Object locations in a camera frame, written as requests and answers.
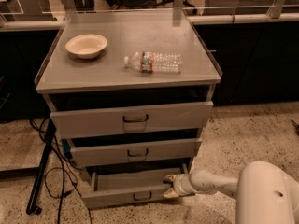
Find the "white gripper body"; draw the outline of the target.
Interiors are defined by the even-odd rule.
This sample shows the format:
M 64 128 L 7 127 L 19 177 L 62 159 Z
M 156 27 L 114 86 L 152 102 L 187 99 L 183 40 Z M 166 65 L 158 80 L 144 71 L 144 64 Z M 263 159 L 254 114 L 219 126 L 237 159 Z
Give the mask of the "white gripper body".
M 179 196 L 187 196 L 193 194 L 193 188 L 189 180 L 189 176 L 185 174 L 175 175 L 173 181 L 173 189 Z

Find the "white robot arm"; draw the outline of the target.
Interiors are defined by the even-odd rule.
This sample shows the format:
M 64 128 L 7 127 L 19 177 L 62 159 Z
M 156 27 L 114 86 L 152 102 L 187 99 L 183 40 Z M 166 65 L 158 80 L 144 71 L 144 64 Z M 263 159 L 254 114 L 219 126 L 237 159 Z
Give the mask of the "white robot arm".
M 236 199 L 236 224 L 299 224 L 299 183 L 266 161 L 248 164 L 238 178 L 195 169 L 165 181 L 165 198 L 220 192 Z

